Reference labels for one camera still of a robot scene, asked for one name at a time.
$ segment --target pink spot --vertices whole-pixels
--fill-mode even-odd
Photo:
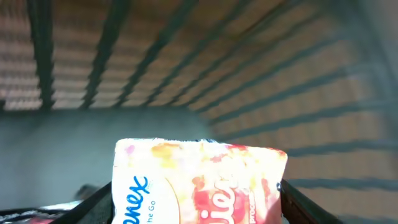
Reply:
[[[125,150],[126,150],[126,153],[130,155],[130,154],[132,154],[132,152],[134,152],[135,149],[136,149],[136,147],[131,145],[131,146],[127,147]]]

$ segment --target kleenex tissue package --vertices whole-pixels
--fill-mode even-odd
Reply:
[[[122,139],[112,224],[282,223],[286,153],[209,140]]]

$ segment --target gray surface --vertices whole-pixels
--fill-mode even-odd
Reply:
[[[83,184],[111,180],[122,138],[210,138],[183,109],[58,111],[0,117],[0,210],[72,201]]]

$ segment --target plastic packaging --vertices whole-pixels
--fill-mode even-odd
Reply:
[[[112,224],[282,223],[286,153],[217,142],[123,139]]]

